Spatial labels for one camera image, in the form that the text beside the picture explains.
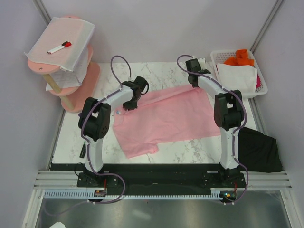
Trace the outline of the pink t shirt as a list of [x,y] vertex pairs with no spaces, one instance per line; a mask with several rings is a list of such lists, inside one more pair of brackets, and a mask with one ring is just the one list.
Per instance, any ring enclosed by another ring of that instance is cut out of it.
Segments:
[[148,92],[132,111],[117,108],[113,131],[127,158],[156,153],[160,143],[220,135],[207,93],[191,85]]

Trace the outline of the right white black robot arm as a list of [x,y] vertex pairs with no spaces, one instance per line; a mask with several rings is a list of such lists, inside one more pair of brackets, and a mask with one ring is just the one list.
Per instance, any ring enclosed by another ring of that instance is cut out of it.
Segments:
[[208,70],[203,70],[196,58],[185,62],[188,81],[194,88],[201,88],[214,98],[214,121],[221,133],[220,165],[225,170],[237,168],[238,133],[246,119],[242,94],[229,91],[213,78]]

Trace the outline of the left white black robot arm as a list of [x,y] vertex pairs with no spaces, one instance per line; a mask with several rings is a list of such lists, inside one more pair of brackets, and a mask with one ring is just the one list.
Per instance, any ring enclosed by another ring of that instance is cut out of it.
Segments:
[[89,97],[81,111],[78,127],[86,146],[85,168],[90,171],[88,182],[99,187],[104,182],[104,175],[99,172],[104,163],[102,159],[103,138],[110,128],[111,112],[117,108],[125,111],[137,109],[142,95],[149,91],[149,84],[143,77],[134,81],[125,81],[116,91],[104,98]]

